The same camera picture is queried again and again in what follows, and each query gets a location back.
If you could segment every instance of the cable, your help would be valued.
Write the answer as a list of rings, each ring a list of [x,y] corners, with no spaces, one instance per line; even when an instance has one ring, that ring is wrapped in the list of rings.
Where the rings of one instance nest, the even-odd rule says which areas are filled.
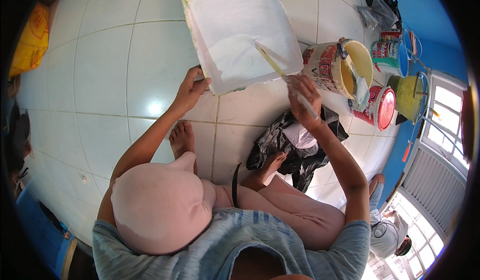
[[[394,225],[392,225],[391,223],[387,223],[387,222],[381,220],[380,222],[377,222],[377,223],[371,225],[371,230],[373,231],[373,236],[374,236],[375,238],[380,238],[380,237],[384,236],[385,233],[387,233],[387,228],[388,228],[388,227],[385,227],[385,231],[383,231],[383,233],[382,233],[380,236],[377,236],[377,235],[376,235],[375,232],[376,232],[376,230],[377,230],[377,227],[378,227],[378,225],[381,225],[381,224],[390,225],[390,226],[393,227],[393,229],[395,229],[395,232],[396,232],[395,251],[396,251],[396,250],[399,248],[399,241],[400,241],[400,239],[399,239],[399,231],[398,231],[398,230],[396,229],[396,227],[395,227]]]

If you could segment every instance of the hand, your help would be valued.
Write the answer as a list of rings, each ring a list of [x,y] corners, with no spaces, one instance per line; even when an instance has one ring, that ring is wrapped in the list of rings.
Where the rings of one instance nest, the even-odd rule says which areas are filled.
[[[200,65],[194,66],[188,70],[185,79],[180,84],[177,97],[175,97],[175,100],[168,109],[177,114],[179,119],[195,106],[200,95],[203,94],[210,82],[212,82],[210,78],[194,81],[195,77],[202,74]]]
[[[396,212],[395,210],[392,210],[392,211],[390,211],[390,212],[384,212],[384,213],[383,213],[383,217],[384,217],[384,218],[393,217],[393,214],[394,214],[395,212]]]
[[[288,98],[292,107],[292,113],[297,118],[297,121],[311,132],[316,127],[320,126],[322,119],[320,113],[322,110],[322,97],[315,88],[314,81],[305,75],[291,75],[287,76],[288,83]],[[307,109],[297,99],[297,95],[301,93],[310,102],[313,110],[317,112],[319,118],[315,120]]]

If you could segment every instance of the blue wall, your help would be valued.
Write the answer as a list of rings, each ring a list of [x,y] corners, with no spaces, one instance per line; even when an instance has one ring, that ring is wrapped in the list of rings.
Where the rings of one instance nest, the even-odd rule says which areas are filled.
[[[423,53],[420,60],[423,64],[468,82],[467,66],[459,37],[440,0],[398,0],[398,8],[403,23],[421,41]],[[415,75],[418,71],[425,72],[419,63],[411,63],[409,74]],[[415,138],[419,123],[413,126],[410,121],[406,121],[400,125],[392,152],[382,172],[385,175],[385,185],[378,208],[387,200],[405,168],[406,162],[402,159],[414,127]]]

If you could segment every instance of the paintbrush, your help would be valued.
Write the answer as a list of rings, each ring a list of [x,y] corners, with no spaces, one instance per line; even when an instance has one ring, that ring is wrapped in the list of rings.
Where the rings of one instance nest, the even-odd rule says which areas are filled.
[[[275,63],[275,61],[272,60],[272,57],[270,57],[265,51],[264,49],[262,49],[259,45],[259,43],[256,41],[256,40],[253,40],[255,42],[255,49],[257,49],[257,51],[260,53],[260,55],[268,62],[268,64],[273,68],[273,70],[275,70],[275,72],[280,76],[282,77],[283,80],[285,80],[285,82],[287,84],[290,83],[290,80],[287,78],[287,74],[279,67],[278,64]],[[307,111],[309,112],[309,114],[315,119],[317,120],[318,119],[318,113],[315,112],[314,108],[312,107],[312,105],[310,104],[310,102],[307,100],[307,98],[299,91],[296,91],[297,92],[297,100],[298,102],[300,102],[303,107],[305,107],[307,109]]]

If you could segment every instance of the yellow bucket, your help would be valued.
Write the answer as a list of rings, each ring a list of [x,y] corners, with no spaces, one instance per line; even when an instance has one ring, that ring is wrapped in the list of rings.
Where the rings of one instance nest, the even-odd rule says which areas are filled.
[[[427,107],[430,93],[427,75],[422,72],[405,78],[393,75],[388,79],[387,86],[395,92],[395,110],[416,123]]]
[[[359,76],[365,78],[368,87],[374,79],[374,66],[369,50],[359,41],[340,38],[339,43],[350,55]],[[353,79],[337,50],[337,42],[313,45],[303,52],[304,75],[312,78],[324,91],[353,99]]]

